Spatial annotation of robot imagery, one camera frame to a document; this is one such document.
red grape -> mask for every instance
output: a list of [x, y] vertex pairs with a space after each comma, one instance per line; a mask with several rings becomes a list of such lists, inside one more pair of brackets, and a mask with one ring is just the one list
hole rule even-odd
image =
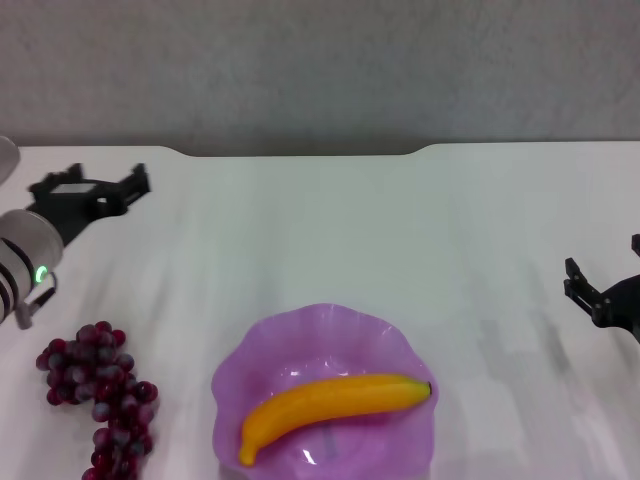
[[65, 368], [63, 373], [64, 383], [74, 383], [73, 381], [73, 367]]
[[130, 372], [133, 369], [133, 365], [135, 362], [133, 361], [133, 357], [128, 353], [121, 353], [116, 358], [116, 365], [118, 365], [125, 372]]
[[108, 367], [98, 367], [96, 369], [96, 376], [104, 380], [109, 380], [114, 383], [122, 383], [124, 381], [124, 372], [117, 365], [109, 365]]
[[136, 385], [138, 385], [138, 381], [136, 380], [136, 376], [132, 373], [127, 373], [124, 381], [124, 391], [127, 393], [134, 393], [136, 389]]
[[122, 398], [120, 409], [127, 415], [134, 415], [138, 410], [138, 401], [133, 395], [127, 394]]
[[80, 343], [94, 343], [96, 340], [98, 340], [98, 331], [93, 325], [85, 325], [80, 330], [78, 330], [76, 339]]
[[119, 427], [113, 427], [109, 429], [111, 431], [111, 438], [113, 443], [120, 447], [124, 447], [129, 443], [131, 439], [131, 433], [128, 430]]
[[139, 461], [153, 450], [147, 425], [155, 415], [150, 402], [158, 398], [158, 387], [137, 382], [130, 373], [133, 357], [117, 354], [126, 338], [122, 330], [102, 321], [80, 328], [76, 340], [52, 340], [36, 359], [39, 370], [49, 371], [48, 403], [78, 405], [95, 398], [91, 416], [108, 422], [109, 428], [93, 434], [94, 467], [82, 480], [137, 480]]
[[142, 441], [142, 445], [144, 446], [144, 454], [149, 455], [153, 450], [153, 439], [151, 435], [145, 435], [140, 439]]
[[152, 392], [153, 385], [150, 382], [143, 381], [139, 382], [138, 385], [136, 385], [135, 395], [136, 398], [141, 402], [146, 402]]
[[136, 423], [131, 427], [131, 438], [133, 439], [140, 438], [146, 435], [148, 431], [149, 429], [147, 428], [146, 425], [140, 425], [139, 423]]
[[66, 385], [60, 385], [56, 388], [56, 394], [63, 402], [68, 402], [73, 398], [73, 390]]
[[95, 468], [90, 468], [82, 474], [82, 480], [102, 480], [102, 475]]
[[99, 402], [108, 402], [118, 394], [118, 386], [114, 383], [103, 383], [98, 387], [96, 392], [96, 400]]
[[82, 385], [78, 385], [74, 392], [74, 397], [79, 402], [86, 402], [87, 400], [92, 399], [95, 395], [96, 395], [95, 383], [84, 383]]
[[147, 397], [147, 403], [153, 402], [156, 398], [158, 398], [158, 387], [156, 387], [153, 383], [151, 384], [151, 393]]
[[51, 370], [47, 374], [47, 385], [51, 388], [55, 388], [62, 383], [63, 373], [60, 370]]
[[111, 328], [111, 324], [109, 322], [105, 322], [103, 320], [102, 322], [96, 323], [96, 330], [99, 332], [111, 332], [113, 328]]
[[113, 335], [113, 338], [116, 340], [116, 347], [118, 348], [127, 341], [127, 335], [122, 330], [114, 330], [111, 332], [111, 335]]
[[142, 425], [149, 425], [154, 415], [151, 405], [142, 405], [138, 409], [138, 422]]
[[98, 363], [101, 365], [110, 365], [116, 358], [116, 351], [111, 347], [102, 347], [98, 349]]
[[96, 450], [104, 450], [111, 444], [111, 433], [108, 428], [99, 428], [93, 434], [93, 444]]
[[64, 364], [64, 355], [62, 355], [61, 353], [52, 353], [49, 357], [49, 368], [51, 370], [62, 368]]
[[144, 455], [144, 445], [142, 442], [131, 442], [127, 447], [127, 454], [134, 457], [142, 457]]
[[58, 397], [58, 394], [54, 389], [51, 389], [47, 392], [47, 402], [49, 402], [54, 407], [60, 405], [62, 400]]
[[111, 470], [113, 462], [111, 454], [107, 452], [93, 452], [91, 454], [91, 465], [96, 467], [99, 472], [107, 472]]
[[111, 347], [115, 345], [116, 341], [109, 332], [100, 332], [98, 335], [98, 345], [101, 347]]
[[54, 338], [49, 343], [49, 351], [51, 353], [64, 353], [64, 349], [67, 346], [67, 342], [62, 340], [61, 338]]
[[91, 411], [91, 417], [98, 423], [106, 422], [111, 415], [111, 407], [108, 403], [96, 403]]
[[86, 383], [89, 380], [89, 369], [82, 365], [72, 367], [71, 378], [75, 383]]
[[68, 357], [74, 357], [77, 345], [78, 345], [77, 340], [68, 341], [67, 345], [64, 347], [64, 354]]
[[113, 417], [109, 419], [109, 428], [110, 429], [126, 429], [129, 427], [129, 420], [124, 417]]
[[76, 345], [74, 357], [79, 362], [92, 364], [96, 361], [96, 348], [88, 343]]
[[41, 353], [38, 355], [38, 358], [36, 358], [36, 368], [43, 372], [49, 370], [49, 354]]
[[137, 469], [138, 469], [138, 460], [135, 456], [124, 457], [122, 459], [122, 462], [120, 462], [120, 468], [118, 468], [120, 475], [136, 473]]

white table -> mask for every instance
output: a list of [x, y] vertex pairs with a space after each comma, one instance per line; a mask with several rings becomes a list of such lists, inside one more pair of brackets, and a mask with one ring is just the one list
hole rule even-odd
[[60, 291], [34, 328], [0, 328], [2, 478], [79, 479], [90, 466], [96, 424], [84, 406], [45, 403], [34, 361], [52, 338], [100, 320], [128, 333], [139, 377], [160, 388], [143, 478], [234, 478], [211, 447], [212, 374], [253, 322], [318, 302], [394, 323], [434, 371], [432, 480], [638, 477], [640, 345], [595, 328], [562, 281], [568, 256], [601, 290], [640, 271], [630, 249], [640, 144], [22, 156], [0, 188], [2, 211], [26, 206], [29, 184], [74, 162], [104, 180], [144, 162], [153, 192], [69, 246]]

yellow banana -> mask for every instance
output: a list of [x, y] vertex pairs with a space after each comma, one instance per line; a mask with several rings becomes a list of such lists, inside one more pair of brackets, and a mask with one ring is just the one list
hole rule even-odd
[[366, 374], [307, 383], [274, 395], [242, 425], [238, 458], [248, 467], [261, 448], [296, 428], [333, 418], [393, 412], [431, 395], [431, 384], [404, 375]]

purple bowl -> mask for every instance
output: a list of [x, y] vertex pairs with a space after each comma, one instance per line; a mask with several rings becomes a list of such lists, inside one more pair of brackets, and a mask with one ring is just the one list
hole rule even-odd
[[[423, 404], [398, 413], [332, 420], [285, 435], [238, 462], [242, 422], [270, 396], [337, 375], [399, 373], [431, 382]], [[436, 381], [389, 323], [339, 305], [319, 304], [256, 323], [213, 375], [218, 413], [213, 449], [251, 480], [396, 480], [428, 469], [433, 457]]]

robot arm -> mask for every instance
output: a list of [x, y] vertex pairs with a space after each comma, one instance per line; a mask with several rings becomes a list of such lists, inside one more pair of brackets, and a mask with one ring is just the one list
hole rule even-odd
[[[631, 238], [631, 249], [640, 256], [640, 234]], [[640, 342], [640, 275], [621, 280], [600, 293], [588, 282], [573, 258], [565, 260], [564, 293], [596, 327], [629, 331]]]
[[[0, 216], [0, 322], [12, 311], [21, 328], [56, 291], [53, 270], [64, 248], [90, 223], [127, 213], [150, 191], [144, 165], [118, 183], [87, 180], [79, 164], [50, 173], [29, 190], [34, 202]], [[31, 304], [25, 299], [51, 273], [52, 288]]]

